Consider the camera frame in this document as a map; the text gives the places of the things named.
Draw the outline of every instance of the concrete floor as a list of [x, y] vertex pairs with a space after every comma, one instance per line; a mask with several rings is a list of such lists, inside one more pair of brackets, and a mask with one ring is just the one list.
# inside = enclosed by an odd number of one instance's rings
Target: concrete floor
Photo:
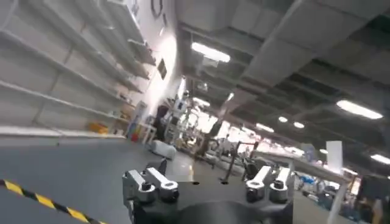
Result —
[[[121, 175], [142, 170], [159, 156], [124, 140], [54, 146], [1, 147], [0, 178], [114, 224], [130, 223], [122, 205]], [[179, 153], [168, 163], [167, 175], [192, 180], [192, 159]], [[210, 166], [197, 164], [196, 173]], [[1, 223], [80, 223], [28, 198], [0, 189]]]

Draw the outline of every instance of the red object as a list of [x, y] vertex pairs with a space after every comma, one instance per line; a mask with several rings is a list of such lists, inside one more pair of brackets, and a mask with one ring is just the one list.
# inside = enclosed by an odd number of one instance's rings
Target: red object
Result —
[[132, 142], [137, 142], [138, 141], [138, 135], [134, 133], [131, 138]]

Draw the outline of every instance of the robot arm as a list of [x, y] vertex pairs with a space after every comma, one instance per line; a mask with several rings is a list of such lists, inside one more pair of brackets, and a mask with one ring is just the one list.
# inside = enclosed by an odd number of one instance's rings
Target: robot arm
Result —
[[264, 166], [246, 183], [216, 178], [177, 183], [153, 167], [131, 170], [122, 176], [124, 204], [135, 224], [292, 223], [293, 204], [285, 194], [289, 169], [279, 173], [273, 187], [265, 181], [271, 172]]

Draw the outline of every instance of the fluorescent light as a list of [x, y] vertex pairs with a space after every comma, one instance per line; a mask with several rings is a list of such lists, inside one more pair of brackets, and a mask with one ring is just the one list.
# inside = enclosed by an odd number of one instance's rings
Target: fluorescent light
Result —
[[345, 171], [345, 172], [347, 172], [347, 173], [350, 173], [350, 174], [352, 174], [352, 175], [355, 175], [355, 176], [358, 175], [358, 173], [356, 173], [355, 171], [350, 170], [350, 169], [348, 169], [348, 168], [343, 167], [342, 169], [343, 169], [343, 171]]
[[234, 97], [234, 93], [230, 93], [227, 98], [227, 101], [230, 101], [231, 99], [233, 99], [233, 97]]
[[294, 122], [294, 126], [295, 126], [296, 128], [304, 128], [304, 127], [305, 127], [304, 124], [299, 123], [299, 122]]
[[251, 129], [246, 128], [246, 127], [243, 127], [243, 131], [248, 133], [248, 134], [252, 134], [252, 133], [254, 134], [255, 133], [254, 131], [252, 131]]
[[288, 122], [287, 118], [285, 118], [285, 117], [279, 117], [279, 121], [282, 123]]
[[205, 55], [205, 57], [215, 60], [215, 61], [223, 61], [223, 62], [229, 62], [230, 56], [221, 52], [217, 51], [216, 49], [210, 48], [208, 46], [205, 46], [200, 43], [192, 43], [191, 48], [194, 51], [198, 51]]
[[340, 100], [336, 103], [337, 106], [339, 106], [341, 109], [348, 111], [349, 113], [357, 114], [363, 117], [367, 117], [369, 119], [379, 119], [383, 118], [383, 115], [380, 113], [377, 113], [375, 111], [372, 111], [370, 109], [367, 109], [365, 107], [362, 107], [360, 105], [357, 105], [355, 103], [352, 103], [348, 100]]
[[165, 26], [163, 26], [160, 30], [160, 32], [158, 33], [158, 36], [162, 36], [163, 35], [163, 32], [165, 30]]
[[328, 151], [326, 150], [326, 149], [320, 149], [319, 150], [321, 153], [323, 153], [323, 154], [328, 154]]
[[263, 129], [264, 131], [271, 132], [271, 133], [275, 132], [274, 129], [272, 129], [270, 127], [267, 127], [267, 126], [265, 126], [263, 124], [260, 124], [260, 123], [257, 123], [256, 127], [259, 128], [259, 129]]
[[209, 106], [210, 106], [210, 103], [209, 103], [209, 102], [204, 101], [204, 100], [202, 100], [202, 99], [200, 99], [200, 98], [194, 97], [193, 100], [194, 100], [195, 102], [197, 102], [197, 103], [203, 105], [203, 106], [206, 106], [206, 107], [209, 107]]
[[390, 165], [390, 159], [379, 154], [372, 155], [371, 158], [386, 165]]

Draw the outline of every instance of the hazard stripe tape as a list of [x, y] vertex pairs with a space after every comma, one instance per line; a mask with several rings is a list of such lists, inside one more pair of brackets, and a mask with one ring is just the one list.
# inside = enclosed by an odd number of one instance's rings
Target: hazard stripe tape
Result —
[[55, 209], [56, 211], [60, 211], [60, 212], [63, 212], [65, 214], [68, 214], [71, 217], [73, 217], [81, 222], [90, 223], [90, 224], [106, 224], [104, 222], [100, 222], [100, 221], [97, 221], [95, 219], [92, 219], [91, 217], [83, 214], [82, 212], [76, 211], [72, 208], [69, 208], [69, 207], [63, 206], [57, 202], [54, 202], [54, 201], [46, 198], [45, 196], [42, 196], [40, 194], [36, 194], [36, 193], [28, 191], [24, 188], [21, 188], [17, 184], [11, 183], [7, 180], [0, 179], [0, 187], [4, 187], [7, 190], [12, 191], [16, 194], [19, 194], [23, 197], [33, 199], [34, 201], [37, 201], [40, 204], [45, 205], [46, 207], [49, 207], [51, 209]]

